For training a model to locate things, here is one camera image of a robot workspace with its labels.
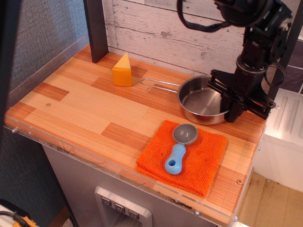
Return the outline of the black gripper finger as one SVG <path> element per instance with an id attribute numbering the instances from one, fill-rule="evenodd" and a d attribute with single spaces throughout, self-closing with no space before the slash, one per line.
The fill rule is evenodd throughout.
<path id="1" fill-rule="evenodd" d="M 243 102 L 231 101 L 229 104 L 229 113 L 227 115 L 227 122 L 235 122 L 236 119 L 244 112 L 245 104 Z"/>
<path id="2" fill-rule="evenodd" d="M 222 93 L 221 94 L 221 102 L 220 102 L 220 112 L 227 112 L 230 110 L 231 100 L 228 94 Z"/>

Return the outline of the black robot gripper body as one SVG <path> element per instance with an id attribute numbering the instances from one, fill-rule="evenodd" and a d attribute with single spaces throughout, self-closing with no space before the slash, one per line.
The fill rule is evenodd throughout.
<path id="1" fill-rule="evenodd" d="M 267 74 L 268 65 L 260 68 L 236 62 L 234 73 L 220 70 L 211 71 L 208 86 L 215 91 L 228 94 L 231 101 L 243 102 L 244 111 L 250 111 L 262 119 L 266 119 L 272 108 L 276 106 L 274 100 L 263 90 L 261 83 Z"/>

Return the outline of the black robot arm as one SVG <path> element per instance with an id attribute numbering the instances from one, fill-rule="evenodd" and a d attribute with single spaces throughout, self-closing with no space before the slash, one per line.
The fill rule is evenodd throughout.
<path id="1" fill-rule="evenodd" d="M 227 122 L 251 111 L 266 119 L 274 100 L 265 93 L 262 81 L 267 80 L 269 65 L 275 65 L 287 50 L 287 36 L 292 26 L 292 12 L 280 0 L 217 0 L 225 26 L 244 27 L 243 50 L 236 60 L 234 73 L 211 71 L 210 88 L 221 95 L 220 111 Z"/>

